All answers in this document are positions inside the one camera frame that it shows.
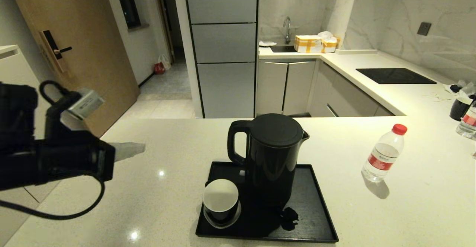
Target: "bottle label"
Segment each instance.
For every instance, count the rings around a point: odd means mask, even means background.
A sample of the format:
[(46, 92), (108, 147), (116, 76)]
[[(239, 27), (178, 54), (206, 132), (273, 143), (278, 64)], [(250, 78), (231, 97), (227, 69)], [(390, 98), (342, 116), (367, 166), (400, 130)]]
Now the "bottle label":
[(476, 126), (476, 113), (468, 110), (463, 117), (463, 121), (468, 125)]
[(374, 147), (372, 153), (369, 156), (369, 163), (372, 164), (377, 169), (387, 171), (396, 161), (396, 157), (388, 157), (381, 154), (377, 149)]

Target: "kettle spout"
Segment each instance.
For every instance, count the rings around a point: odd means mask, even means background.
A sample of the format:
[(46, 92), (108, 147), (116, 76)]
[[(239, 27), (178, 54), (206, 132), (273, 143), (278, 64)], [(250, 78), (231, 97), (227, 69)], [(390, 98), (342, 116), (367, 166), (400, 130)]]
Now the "kettle spout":
[(308, 139), (309, 139), (309, 133), (306, 132), (306, 130), (303, 129), (301, 142), (304, 142), (305, 140), (308, 140)]

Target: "wall socket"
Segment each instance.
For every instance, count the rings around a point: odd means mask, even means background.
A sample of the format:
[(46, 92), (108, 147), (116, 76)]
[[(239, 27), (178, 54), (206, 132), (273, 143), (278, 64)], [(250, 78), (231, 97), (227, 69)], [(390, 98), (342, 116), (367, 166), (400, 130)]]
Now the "wall socket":
[(420, 28), (418, 29), (418, 32), (416, 32), (419, 35), (426, 36), (428, 35), (428, 31), (430, 30), (431, 23), (428, 22), (422, 22), (420, 24)]

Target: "black cable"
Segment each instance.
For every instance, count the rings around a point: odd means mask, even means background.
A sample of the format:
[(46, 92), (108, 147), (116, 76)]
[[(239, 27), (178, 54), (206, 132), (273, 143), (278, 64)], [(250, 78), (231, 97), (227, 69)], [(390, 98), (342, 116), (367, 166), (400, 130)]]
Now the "black cable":
[(46, 219), (52, 219), (52, 220), (69, 220), (69, 219), (73, 219), (73, 218), (78, 218), (82, 215), (87, 214), (91, 210), (93, 210), (93, 208), (95, 208), (97, 206), (97, 204), (101, 201), (102, 196), (104, 196), (104, 191), (106, 190), (106, 186), (105, 186), (104, 182), (100, 181), (99, 179), (97, 179), (95, 177), (94, 177), (94, 179), (96, 179), (101, 184), (101, 192), (100, 192), (99, 196), (97, 197), (96, 201), (91, 206), (89, 206), (87, 209), (85, 209), (85, 210), (83, 210), (79, 213), (75, 213), (75, 214), (72, 214), (72, 215), (52, 215), (52, 214), (48, 214), (48, 213), (39, 212), (37, 210), (25, 207), (23, 205), (7, 202), (7, 201), (3, 201), (3, 200), (0, 200), (0, 206), (5, 207), (5, 208), (10, 208), (10, 209), (13, 209), (13, 210), (17, 210), (17, 211), (20, 211), (20, 212), (23, 212), (23, 213), (26, 213), (26, 214), (29, 214), (29, 215), (34, 215), (34, 216), (37, 216), (39, 218), (46, 218)]
[(43, 96), (43, 98), (48, 102), (50, 103), (51, 105), (54, 104), (55, 102), (53, 101), (53, 99), (51, 99), (45, 92), (45, 86), (47, 86), (48, 84), (51, 84), (53, 86), (56, 87), (56, 89), (58, 89), (58, 91), (62, 94), (62, 95), (66, 95), (67, 93), (69, 93), (69, 91), (64, 88), (63, 86), (61, 86), (61, 84), (57, 83), (56, 81), (43, 81), (40, 85), (39, 85), (39, 93), (41, 94), (41, 96)]

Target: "water bottle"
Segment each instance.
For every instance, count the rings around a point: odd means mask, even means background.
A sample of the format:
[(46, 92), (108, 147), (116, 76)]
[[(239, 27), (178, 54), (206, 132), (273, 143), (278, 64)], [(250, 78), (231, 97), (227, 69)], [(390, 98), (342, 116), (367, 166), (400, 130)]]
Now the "water bottle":
[(476, 100), (469, 106), (458, 127), (456, 127), (456, 132), (467, 138), (476, 134)]
[(392, 130), (384, 134), (362, 167), (363, 176), (372, 182), (380, 182), (384, 179), (396, 158), (403, 151), (403, 135), (407, 128), (401, 124), (395, 124)]

